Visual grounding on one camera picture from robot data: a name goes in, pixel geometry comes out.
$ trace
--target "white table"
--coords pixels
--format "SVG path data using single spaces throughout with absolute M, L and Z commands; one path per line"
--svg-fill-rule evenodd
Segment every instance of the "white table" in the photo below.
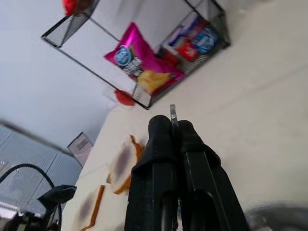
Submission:
M 64 209 L 63 231 L 74 230 L 74 219 L 83 200 L 99 185 L 105 185 L 108 163 L 121 149 L 121 145 L 128 138 L 128 135 L 133 134 L 139 141 L 147 141 L 147 126 L 152 116 L 152 112 L 146 111 L 138 105 L 132 108 L 119 106 L 110 112 L 79 176 L 76 194 Z M 122 195 L 115 199 L 114 204 L 109 208 L 100 209 L 96 224 L 90 230 L 122 231 L 125 221 L 126 201 L 127 195 Z

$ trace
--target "wire mesh basket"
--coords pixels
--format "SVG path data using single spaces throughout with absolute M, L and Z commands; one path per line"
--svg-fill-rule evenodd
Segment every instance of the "wire mesh basket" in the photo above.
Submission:
M 206 54 L 200 54 L 194 61 L 188 61 L 181 58 L 181 64 L 178 66 L 178 69 L 185 74 L 185 77 L 175 82 L 173 85 L 168 87 L 162 87 L 155 95 L 148 94 L 143 88 L 141 88 L 138 83 L 135 84 L 135 87 L 130 94 L 130 97 L 137 104 L 142 106 L 145 109 L 149 109 L 156 101 L 158 101 L 161 97 L 163 97 L 166 93 L 168 93 L 172 88 L 174 88 L 177 84 L 183 81 L 185 78 L 190 76 L 195 70 L 197 70 L 200 66 L 205 64 L 208 60 L 210 60 L 216 53 L 220 50 L 228 47 L 230 45 L 230 38 L 227 30 L 226 24 L 226 15 L 225 11 L 217 4 L 216 0 L 201 0 L 199 4 L 193 6 L 188 0 L 184 0 L 185 3 L 192 9 L 193 12 L 197 13 L 202 20 L 204 20 L 216 33 L 218 37 L 218 41 L 215 46 L 209 50 Z M 96 77 L 104 81 L 106 84 L 110 85 L 116 90 L 121 90 L 119 86 L 116 84 L 110 83 L 106 78 L 94 72 L 92 69 L 85 66 L 82 62 L 78 61 L 70 54 L 63 51 L 61 48 L 64 44 L 88 21 L 92 21 L 95 25 L 97 25 L 101 30 L 111 36 L 114 40 L 119 41 L 112 33 L 110 33 L 107 29 L 97 23 L 92 19 L 92 14 L 97 7 L 99 0 L 93 0 L 91 5 L 82 13 L 78 15 L 65 16 L 62 20 L 56 23 L 52 28 L 50 28 L 46 33 L 44 33 L 41 37 L 48 44 L 52 45 L 62 54 L 76 62 L 78 65 L 82 66 Z M 207 11 L 200 13 L 197 8 L 201 3 L 206 3 Z M 161 46 L 163 46 L 166 41 L 172 36 L 172 33 L 166 36 L 166 38 L 161 42 Z

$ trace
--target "pink chip bag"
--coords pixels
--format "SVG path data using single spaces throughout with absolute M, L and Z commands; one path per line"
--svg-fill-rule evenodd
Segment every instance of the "pink chip bag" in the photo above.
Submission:
M 150 95 L 184 78 L 184 73 L 155 56 L 134 23 L 130 24 L 116 49 L 104 57 Z

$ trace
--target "red snack package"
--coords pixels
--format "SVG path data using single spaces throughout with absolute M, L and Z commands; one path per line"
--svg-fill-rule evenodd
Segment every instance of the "red snack package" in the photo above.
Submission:
M 196 48 L 190 41 L 186 42 L 183 46 L 178 49 L 178 52 L 188 61 L 193 61 L 199 55 Z

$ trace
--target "slice of bread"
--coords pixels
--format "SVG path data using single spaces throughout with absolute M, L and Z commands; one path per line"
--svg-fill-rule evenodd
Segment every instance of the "slice of bread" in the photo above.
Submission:
M 134 136 L 123 143 L 120 153 L 114 158 L 109 169 L 108 183 L 115 194 L 120 194 L 130 186 L 131 169 L 136 165 L 143 148 Z
M 77 227 L 79 231 L 86 231 L 95 225 L 105 186 L 101 185 L 91 192 L 84 200 L 77 214 Z

